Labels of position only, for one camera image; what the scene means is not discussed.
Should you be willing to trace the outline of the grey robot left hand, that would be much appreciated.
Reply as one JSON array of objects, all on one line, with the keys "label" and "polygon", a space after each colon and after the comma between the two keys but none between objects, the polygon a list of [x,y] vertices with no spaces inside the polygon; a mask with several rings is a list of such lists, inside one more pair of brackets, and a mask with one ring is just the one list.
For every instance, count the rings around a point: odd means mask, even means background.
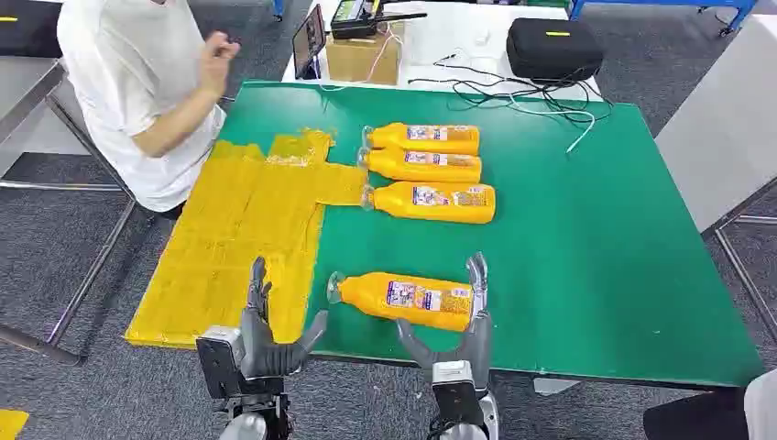
[{"label": "grey robot left hand", "polygon": [[292,343],[277,343],[268,320],[271,282],[265,282],[266,261],[252,264],[246,306],[240,316],[245,354],[240,369],[248,379],[287,376],[298,370],[327,329],[328,311],[318,312],[312,324]]}]

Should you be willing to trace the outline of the person's hand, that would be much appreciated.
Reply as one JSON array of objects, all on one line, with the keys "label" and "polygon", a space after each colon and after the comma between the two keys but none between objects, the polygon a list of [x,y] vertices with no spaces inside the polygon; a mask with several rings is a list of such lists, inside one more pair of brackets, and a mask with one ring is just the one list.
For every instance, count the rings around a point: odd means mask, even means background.
[{"label": "person's hand", "polygon": [[200,60],[200,88],[215,98],[224,95],[231,61],[240,51],[240,44],[228,35],[215,31],[205,41]]}]

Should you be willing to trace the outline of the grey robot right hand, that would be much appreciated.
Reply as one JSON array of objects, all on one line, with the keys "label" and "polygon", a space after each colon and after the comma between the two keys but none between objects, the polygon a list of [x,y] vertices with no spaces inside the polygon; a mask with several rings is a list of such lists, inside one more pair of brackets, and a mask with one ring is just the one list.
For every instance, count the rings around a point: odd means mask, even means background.
[{"label": "grey robot right hand", "polygon": [[398,338],[405,350],[424,372],[427,380],[432,380],[433,366],[440,362],[468,361],[476,391],[484,391],[489,383],[491,365],[492,319],[487,309],[488,265],[481,251],[466,261],[470,285],[474,290],[474,306],[465,331],[461,334],[459,345],[450,351],[431,351],[418,337],[409,321],[397,319]]}]

